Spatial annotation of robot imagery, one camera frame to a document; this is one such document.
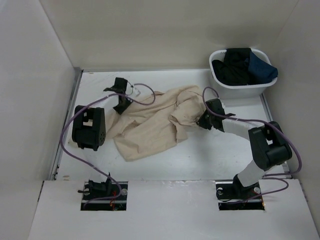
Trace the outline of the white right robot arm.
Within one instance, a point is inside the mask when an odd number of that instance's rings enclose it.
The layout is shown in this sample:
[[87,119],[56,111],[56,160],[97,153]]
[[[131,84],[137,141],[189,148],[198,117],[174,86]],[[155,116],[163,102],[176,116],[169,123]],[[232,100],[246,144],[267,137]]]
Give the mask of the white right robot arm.
[[282,165],[292,157],[292,150],[282,130],[275,121],[254,126],[246,121],[233,120],[235,115],[225,113],[222,102],[211,99],[204,103],[206,110],[197,121],[203,129],[212,128],[233,134],[249,141],[252,160],[231,184],[218,186],[216,193],[220,200],[244,200],[250,198],[250,191],[258,186],[259,180],[273,167]]

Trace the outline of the beige drawstring trousers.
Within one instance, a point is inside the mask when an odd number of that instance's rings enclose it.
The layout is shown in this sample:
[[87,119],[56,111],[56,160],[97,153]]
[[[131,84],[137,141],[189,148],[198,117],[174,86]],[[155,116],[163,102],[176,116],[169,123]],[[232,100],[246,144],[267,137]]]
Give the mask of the beige drawstring trousers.
[[109,111],[105,116],[106,138],[114,141],[125,161],[136,161],[187,140],[205,109],[197,85],[157,91],[140,97],[122,114]]

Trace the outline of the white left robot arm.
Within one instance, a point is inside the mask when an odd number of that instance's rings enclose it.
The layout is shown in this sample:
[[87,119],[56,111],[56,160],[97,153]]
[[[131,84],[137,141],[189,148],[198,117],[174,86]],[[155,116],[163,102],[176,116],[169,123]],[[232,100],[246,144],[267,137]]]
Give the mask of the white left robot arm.
[[[125,78],[116,77],[114,85],[107,87],[104,92],[113,92],[117,94],[126,94],[129,82]],[[122,114],[130,105],[131,101],[124,96],[118,96],[118,104],[113,109]],[[89,107],[79,114],[72,125],[71,138],[80,149],[91,149],[97,151],[106,139],[106,120],[104,107]],[[117,195],[117,190],[113,190],[112,180],[108,177],[104,182],[94,182],[89,180],[84,187],[83,193],[85,200],[96,198],[108,199]]]

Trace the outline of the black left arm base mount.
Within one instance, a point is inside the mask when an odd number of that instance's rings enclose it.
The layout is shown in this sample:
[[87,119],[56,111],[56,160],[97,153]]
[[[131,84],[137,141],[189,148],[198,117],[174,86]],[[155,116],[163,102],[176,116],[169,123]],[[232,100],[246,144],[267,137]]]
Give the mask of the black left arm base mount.
[[102,182],[88,180],[82,189],[81,211],[126,211],[128,199],[128,181],[114,182],[109,177]]

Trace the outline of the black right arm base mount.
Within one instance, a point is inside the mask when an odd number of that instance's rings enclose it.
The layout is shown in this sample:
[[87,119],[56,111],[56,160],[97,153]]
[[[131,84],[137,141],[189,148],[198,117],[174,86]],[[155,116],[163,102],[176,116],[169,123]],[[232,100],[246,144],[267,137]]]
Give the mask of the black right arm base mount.
[[265,210],[263,198],[253,198],[261,193],[258,182],[240,191],[235,190],[232,181],[217,181],[215,187],[220,211]]

